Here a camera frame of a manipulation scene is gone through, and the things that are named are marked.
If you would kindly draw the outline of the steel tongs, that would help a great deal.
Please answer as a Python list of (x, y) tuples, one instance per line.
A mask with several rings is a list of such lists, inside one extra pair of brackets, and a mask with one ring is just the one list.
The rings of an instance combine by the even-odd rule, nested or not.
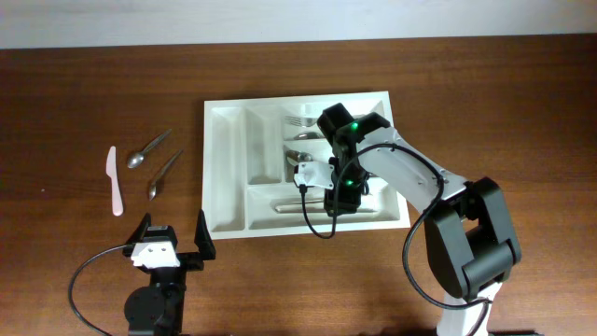
[[(305, 209), (308, 213), (326, 213), (326, 209), (324, 208), (324, 202), (322, 199), (307, 200), (305, 202)], [(298, 200), (298, 201), (276, 203), (273, 206), (273, 210), (277, 214), (301, 213), (302, 212), (302, 201)], [(356, 213), (376, 213), (376, 212), (378, 212), (378, 209), (367, 208), (367, 207), (359, 207), (356, 210)]]

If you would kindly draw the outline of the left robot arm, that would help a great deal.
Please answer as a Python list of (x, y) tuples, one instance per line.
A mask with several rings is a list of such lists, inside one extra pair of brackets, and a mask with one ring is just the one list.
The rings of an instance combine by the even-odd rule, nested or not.
[(125, 243), (123, 256), (149, 275), (149, 284), (137, 288), (126, 300), (124, 315), (130, 335), (180, 335), (182, 333), (187, 274), (200, 272), (204, 262), (215, 259), (216, 250), (199, 212), (194, 233), (194, 252), (178, 252), (171, 226), (154, 226), (145, 214)]

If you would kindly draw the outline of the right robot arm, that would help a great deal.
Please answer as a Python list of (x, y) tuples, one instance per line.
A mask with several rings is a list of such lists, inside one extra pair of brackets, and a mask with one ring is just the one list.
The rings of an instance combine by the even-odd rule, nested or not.
[[(324, 208), (332, 219), (356, 212), (375, 175), (418, 212), (402, 247), (410, 284), (441, 308), (437, 335), (486, 335), (493, 300), (521, 261), (504, 194), (489, 177), (470, 181), (408, 144), (391, 122), (371, 112), (354, 118), (342, 104), (325, 109), (318, 128), (330, 144)], [(423, 230), (429, 268), (444, 289), (436, 300), (415, 280), (410, 246)]]

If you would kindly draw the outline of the small steel teaspoon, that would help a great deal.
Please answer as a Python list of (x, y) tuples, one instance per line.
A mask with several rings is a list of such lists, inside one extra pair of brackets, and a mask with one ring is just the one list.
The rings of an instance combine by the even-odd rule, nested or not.
[(184, 152), (183, 149), (179, 149), (175, 152), (172, 157), (166, 161), (166, 163), (160, 168), (160, 170), (156, 173), (153, 179), (149, 182), (148, 189), (147, 189), (147, 198), (149, 201), (153, 201), (157, 194), (158, 194), (158, 184), (159, 182), (165, 177), (168, 173), (174, 162), (180, 157), (180, 155)]
[(150, 141), (143, 149), (133, 152), (127, 159), (127, 167), (134, 169), (141, 165), (146, 158), (146, 154), (159, 145), (166, 137), (170, 135), (172, 129), (166, 130), (164, 133), (158, 135), (152, 141)]

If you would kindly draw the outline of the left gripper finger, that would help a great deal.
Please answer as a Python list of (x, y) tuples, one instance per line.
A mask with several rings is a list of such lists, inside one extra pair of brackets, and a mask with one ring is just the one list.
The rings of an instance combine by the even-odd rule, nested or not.
[(147, 229), (151, 226), (151, 215), (145, 213), (140, 224), (133, 231), (132, 235), (127, 239), (126, 245), (134, 245), (144, 239)]
[(215, 245), (207, 228), (206, 217), (203, 210), (198, 214), (194, 244), (202, 259), (215, 259)]

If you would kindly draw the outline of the steel fork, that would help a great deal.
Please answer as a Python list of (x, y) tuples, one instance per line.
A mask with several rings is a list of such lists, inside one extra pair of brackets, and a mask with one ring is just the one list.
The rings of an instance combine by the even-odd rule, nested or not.
[(305, 118), (298, 116), (285, 116), (284, 121), (288, 125), (298, 126), (303, 128), (312, 127), (317, 123), (318, 118)]
[(313, 140), (313, 139), (323, 139), (324, 136), (321, 133), (317, 132), (305, 132), (297, 134), (293, 137), (294, 140)]

